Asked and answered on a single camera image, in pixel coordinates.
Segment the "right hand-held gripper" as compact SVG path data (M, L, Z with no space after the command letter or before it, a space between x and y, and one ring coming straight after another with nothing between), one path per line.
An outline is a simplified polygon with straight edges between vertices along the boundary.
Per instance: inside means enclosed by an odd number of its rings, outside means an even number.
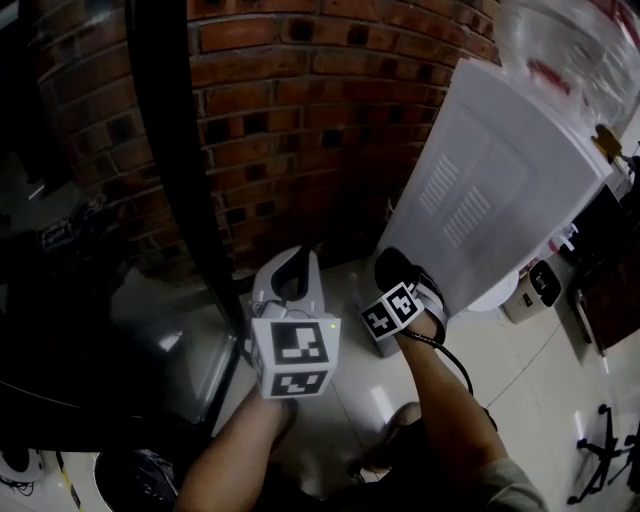
M435 337L429 338L409 329L409 324L422 312L435 319ZM360 317L375 341L400 331L409 331L408 337L425 343L445 341L448 316L444 300L424 271L419 271L415 278L398 279L394 286L361 311Z

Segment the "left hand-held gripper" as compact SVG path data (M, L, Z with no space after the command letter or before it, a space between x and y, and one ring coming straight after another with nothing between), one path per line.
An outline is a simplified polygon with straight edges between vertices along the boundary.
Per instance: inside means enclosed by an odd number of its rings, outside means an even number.
M252 300L261 303L250 349L261 396L321 395L338 365L342 322L325 314L316 253L295 246L274 256L257 271Z

